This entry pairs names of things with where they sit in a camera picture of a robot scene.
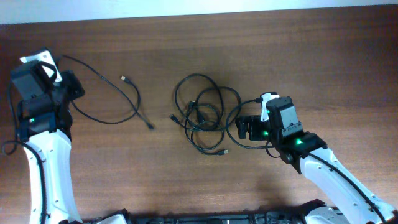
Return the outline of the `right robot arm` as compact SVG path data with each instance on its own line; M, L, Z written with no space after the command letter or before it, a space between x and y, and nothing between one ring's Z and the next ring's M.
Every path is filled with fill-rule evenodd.
M305 223L397 223L397 208L363 185L323 139L304 130L291 97L265 93L254 102L261 105L261 114L236 117L238 137L265 141L263 149L276 149L282 161L313 182L335 205L331 215L320 207L308 212Z

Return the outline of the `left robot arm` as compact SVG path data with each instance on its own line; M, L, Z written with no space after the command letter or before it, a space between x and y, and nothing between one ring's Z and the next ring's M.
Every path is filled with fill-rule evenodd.
M48 62L25 62L11 72L22 95L15 144L23 147L30 172L30 223L81 223L70 173L71 101L85 91L71 70Z

